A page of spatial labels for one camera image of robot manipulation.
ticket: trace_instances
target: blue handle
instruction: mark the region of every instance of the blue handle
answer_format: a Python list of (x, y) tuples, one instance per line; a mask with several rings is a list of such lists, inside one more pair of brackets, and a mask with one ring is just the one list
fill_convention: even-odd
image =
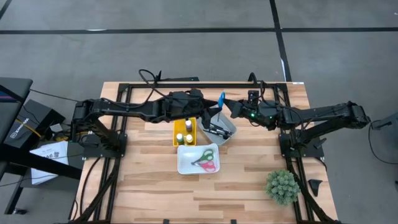
[(222, 108), (224, 105), (225, 93), (222, 92), (220, 97), (218, 98), (218, 107)]

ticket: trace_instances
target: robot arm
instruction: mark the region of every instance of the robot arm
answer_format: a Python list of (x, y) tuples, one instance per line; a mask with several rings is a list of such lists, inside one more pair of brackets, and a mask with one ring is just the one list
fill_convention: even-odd
[(271, 100), (260, 101), (258, 91), (249, 91), (247, 100), (224, 99), (224, 103), (231, 110), (231, 118), (246, 118), (268, 130), (275, 128), (290, 130), (304, 123), (325, 121), (302, 130), (298, 139), (302, 143), (340, 128), (361, 129), (370, 122), (362, 106), (350, 101), (334, 106), (301, 110), (286, 107)]
[(210, 118), (221, 108), (210, 108), (216, 101), (206, 100), (200, 90), (170, 92), (166, 97), (145, 103), (117, 103), (107, 99), (86, 100), (76, 104), (73, 121), (93, 121), (100, 116), (137, 117), (146, 122), (170, 122), (176, 119), (202, 117), (203, 125), (210, 125)]

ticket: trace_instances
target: potted plant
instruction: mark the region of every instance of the potted plant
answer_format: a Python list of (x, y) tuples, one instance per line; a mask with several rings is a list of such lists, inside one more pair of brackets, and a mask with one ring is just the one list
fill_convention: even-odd
[(278, 205), (283, 206), (296, 202), (300, 193), (300, 187), (294, 181), (293, 174), (287, 170), (272, 171), (268, 174), (264, 190)]

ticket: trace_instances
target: small bottle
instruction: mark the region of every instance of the small bottle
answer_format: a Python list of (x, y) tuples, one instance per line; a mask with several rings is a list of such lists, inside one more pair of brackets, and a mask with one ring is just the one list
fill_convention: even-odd
[(188, 135), (185, 137), (185, 139), (187, 140), (188, 143), (192, 143), (192, 141), (193, 141), (193, 137), (192, 137), (192, 135), (190, 135), (190, 134), (188, 134)]
[(190, 120), (185, 121), (185, 129), (187, 129), (188, 132), (192, 131), (192, 121)]
[(184, 144), (184, 137), (182, 136), (181, 133), (178, 133), (176, 138), (177, 138), (178, 144)]

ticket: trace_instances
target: yellow container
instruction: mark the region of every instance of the yellow container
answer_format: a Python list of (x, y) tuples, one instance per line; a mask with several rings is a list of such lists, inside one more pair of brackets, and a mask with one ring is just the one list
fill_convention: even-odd
[[(173, 132), (173, 146), (179, 146), (180, 144), (177, 142), (177, 134), (182, 134), (184, 138), (185, 146), (196, 146), (197, 145), (197, 119), (196, 118), (189, 118), (192, 122), (192, 131), (188, 132), (185, 128), (185, 119), (175, 120), (174, 121), (174, 132)], [(188, 143), (186, 140), (187, 135), (192, 135), (193, 141)]]

